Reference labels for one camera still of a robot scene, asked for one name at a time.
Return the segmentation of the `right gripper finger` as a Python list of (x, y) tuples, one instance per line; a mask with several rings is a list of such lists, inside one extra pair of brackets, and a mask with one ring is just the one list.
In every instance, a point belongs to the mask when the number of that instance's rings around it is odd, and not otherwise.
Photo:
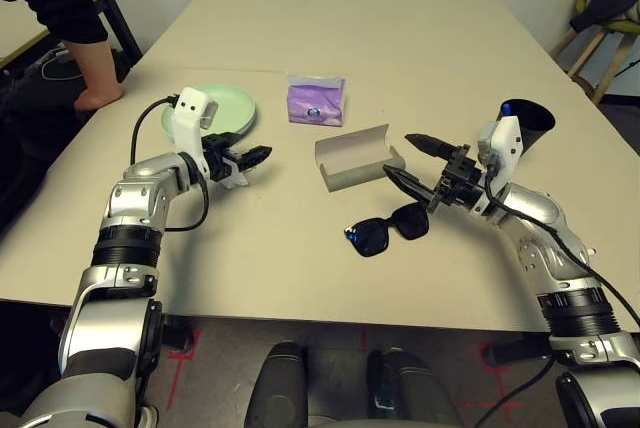
[(435, 209), (441, 197), (424, 186), (418, 178), (404, 169), (385, 164), (383, 170), (387, 178), (403, 193), (423, 204), (427, 209)]
[(406, 134), (405, 139), (422, 153), (434, 158), (450, 159), (457, 147), (438, 138), (425, 134)]

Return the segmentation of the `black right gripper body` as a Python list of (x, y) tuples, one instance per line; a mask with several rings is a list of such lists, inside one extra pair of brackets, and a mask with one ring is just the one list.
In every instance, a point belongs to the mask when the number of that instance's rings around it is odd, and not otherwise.
[(482, 172), (476, 162), (467, 157), (468, 145), (453, 146), (441, 143), (435, 157), (447, 162), (436, 186), (433, 198), (428, 204), (429, 211), (435, 211), (440, 204), (463, 206), (471, 210), (482, 195), (480, 179)]

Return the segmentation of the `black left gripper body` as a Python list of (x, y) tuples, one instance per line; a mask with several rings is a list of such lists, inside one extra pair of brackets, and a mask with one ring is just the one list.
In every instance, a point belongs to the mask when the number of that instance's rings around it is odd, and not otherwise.
[(201, 138), (211, 181), (222, 181), (232, 175), (232, 169), (237, 167), (237, 157), (231, 148), (239, 140), (240, 135), (232, 132), (209, 134)]

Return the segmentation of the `person's hand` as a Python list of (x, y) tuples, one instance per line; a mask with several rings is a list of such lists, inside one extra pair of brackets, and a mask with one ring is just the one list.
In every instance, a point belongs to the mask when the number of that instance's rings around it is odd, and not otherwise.
[(86, 88), (74, 102), (76, 111), (95, 111), (119, 100), (124, 95), (124, 88), (116, 83), (108, 88)]

